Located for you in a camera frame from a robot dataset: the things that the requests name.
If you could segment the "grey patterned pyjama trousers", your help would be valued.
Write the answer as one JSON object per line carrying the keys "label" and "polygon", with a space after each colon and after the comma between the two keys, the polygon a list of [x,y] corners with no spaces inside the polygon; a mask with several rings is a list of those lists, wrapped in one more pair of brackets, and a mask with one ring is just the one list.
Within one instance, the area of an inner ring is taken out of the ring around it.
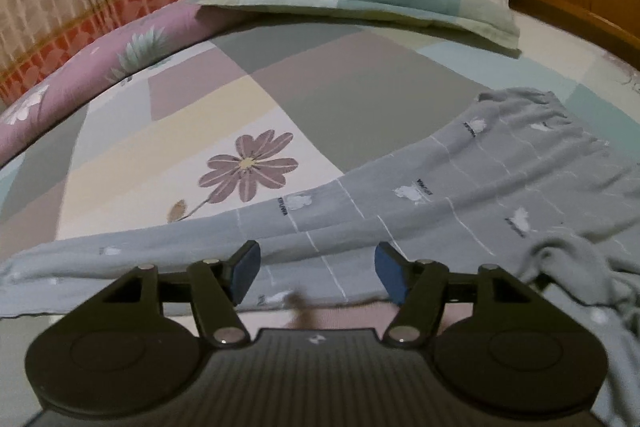
{"label": "grey patterned pyjama trousers", "polygon": [[254,239],[262,269],[245,307],[286,294],[340,306],[385,297],[373,267],[390,243],[452,271],[495,263],[604,343],[610,371],[594,410],[639,421],[639,166],[536,90],[480,94],[433,135],[328,184],[219,215],[64,239],[1,267],[1,312],[65,313],[140,263],[178,272]]}

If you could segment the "patchwork pastel bed sheet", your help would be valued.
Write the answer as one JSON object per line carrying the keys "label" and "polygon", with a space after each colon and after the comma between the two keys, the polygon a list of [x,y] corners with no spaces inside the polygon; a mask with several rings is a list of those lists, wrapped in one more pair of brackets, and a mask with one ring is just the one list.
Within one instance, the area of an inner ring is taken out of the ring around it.
{"label": "patchwork pastel bed sheet", "polygon": [[[256,17],[148,66],[1,163],[1,267],[41,244],[170,225],[328,184],[438,132],[480,94],[536,90],[639,166],[639,73],[529,17],[502,51],[457,31]],[[248,309],[261,326],[383,327],[386,296]],[[37,410],[23,358],[62,313],[1,312],[1,421]]]}

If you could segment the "purple floral rolled quilt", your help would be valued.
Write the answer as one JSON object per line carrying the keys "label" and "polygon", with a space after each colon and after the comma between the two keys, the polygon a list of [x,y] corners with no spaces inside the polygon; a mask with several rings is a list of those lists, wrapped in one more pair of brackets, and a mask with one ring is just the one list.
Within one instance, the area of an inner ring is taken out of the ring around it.
{"label": "purple floral rolled quilt", "polygon": [[1,163],[121,80],[246,18],[238,10],[180,0],[98,38],[1,114]]}

